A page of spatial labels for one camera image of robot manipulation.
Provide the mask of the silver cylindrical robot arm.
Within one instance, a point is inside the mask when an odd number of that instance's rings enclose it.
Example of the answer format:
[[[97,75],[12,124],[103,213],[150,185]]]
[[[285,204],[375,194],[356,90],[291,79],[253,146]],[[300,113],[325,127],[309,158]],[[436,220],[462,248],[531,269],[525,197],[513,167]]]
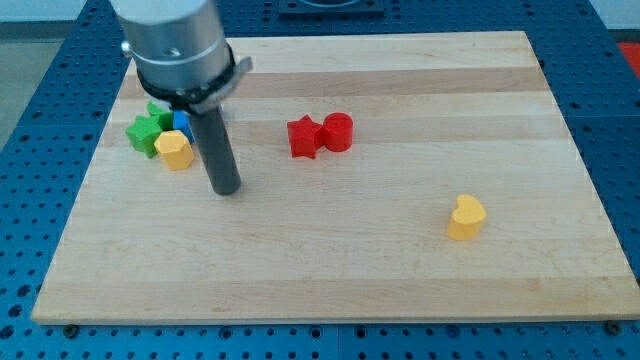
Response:
[[[174,109],[204,114],[219,106],[253,69],[237,60],[214,0],[112,0],[125,35],[121,48],[135,61],[152,97]]]

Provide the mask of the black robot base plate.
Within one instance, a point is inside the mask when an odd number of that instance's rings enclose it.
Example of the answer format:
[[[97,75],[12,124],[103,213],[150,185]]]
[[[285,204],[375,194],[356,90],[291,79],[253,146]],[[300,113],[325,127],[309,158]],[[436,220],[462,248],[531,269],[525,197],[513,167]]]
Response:
[[[280,19],[302,17],[383,16],[382,0],[279,0]]]

